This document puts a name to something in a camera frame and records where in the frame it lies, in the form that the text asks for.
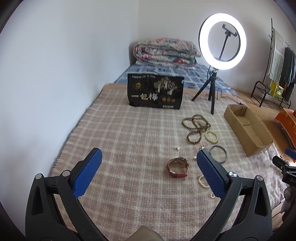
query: tripod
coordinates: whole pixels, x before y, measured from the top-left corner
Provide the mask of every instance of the tripod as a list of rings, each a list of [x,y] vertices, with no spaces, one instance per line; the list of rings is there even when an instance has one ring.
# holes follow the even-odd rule
[[[228,30],[226,27],[225,27],[225,24],[222,25],[222,28],[225,29],[225,34],[226,34],[226,37],[225,37],[225,41],[224,41],[224,44],[223,44],[223,47],[222,47],[222,51],[221,51],[221,54],[218,58],[218,60],[221,60],[221,57],[222,57],[222,54],[223,54],[223,51],[224,51],[224,48],[225,48],[225,45],[226,45],[226,41],[227,39],[233,35],[233,36],[237,36],[238,33],[235,32],[235,33],[232,33],[230,30]],[[216,76],[217,76],[217,71],[218,69],[213,69],[211,74],[210,74],[210,78],[207,79],[207,81],[204,83],[204,85],[200,88],[200,90],[197,92],[197,94],[192,98],[192,101],[194,101],[196,99],[196,97],[198,97],[200,95],[200,93],[207,87],[207,85],[211,82],[211,86],[210,86],[210,92],[209,92],[209,98],[208,100],[211,100],[212,99],[212,106],[211,106],[211,114],[213,115],[214,114],[214,107],[215,107],[215,83],[216,83]]]

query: open cardboard box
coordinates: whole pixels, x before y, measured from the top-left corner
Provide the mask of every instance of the open cardboard box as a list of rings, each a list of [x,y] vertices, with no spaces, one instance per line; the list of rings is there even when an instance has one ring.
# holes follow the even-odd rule
[[[230,104],[224,117],[235,132],[247,156],[268,149],[273,139],[266,126],[246,106]]]

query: glowing white ring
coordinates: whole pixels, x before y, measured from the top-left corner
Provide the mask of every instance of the glowing white ring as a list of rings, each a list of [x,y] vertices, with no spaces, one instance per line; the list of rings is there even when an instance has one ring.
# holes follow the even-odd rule
[[[240,50],[237,56],[228,62],[222,62],[215,59],[214,56],[211,54],[211,51],[209,48],[208,38],[209,38],[210,30],[218,22],[230,23],[232,26],[236,28],[240,37],[240,42],[241,42]],[[213,66],[216,69],[231,69],[234,66],[236,66],[244,57],[244,53],[246,52],[246,48],[247,48],[247,37],[242,25],[234,17],[225,13],[216,13],[210,16],[203,23],[202,28],[200,30],[199,41],[200,41],[200,51],[202,52],[204,59],[207,61],[209,65]]]

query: black bag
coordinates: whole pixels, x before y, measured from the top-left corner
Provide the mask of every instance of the black bag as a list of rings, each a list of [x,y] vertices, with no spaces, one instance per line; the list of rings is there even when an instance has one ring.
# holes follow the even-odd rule
[[[128,74],[128,100],[132,106],[180,109],[184,77]]]

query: folded quilt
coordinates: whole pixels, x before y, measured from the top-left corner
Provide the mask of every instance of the folded quilt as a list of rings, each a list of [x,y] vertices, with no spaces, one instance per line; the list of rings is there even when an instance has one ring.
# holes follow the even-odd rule
[[[154,65],[191,67],[197,64],[200,51],[194,43],[179,39],[147,39],[139,42],[134,56]]]

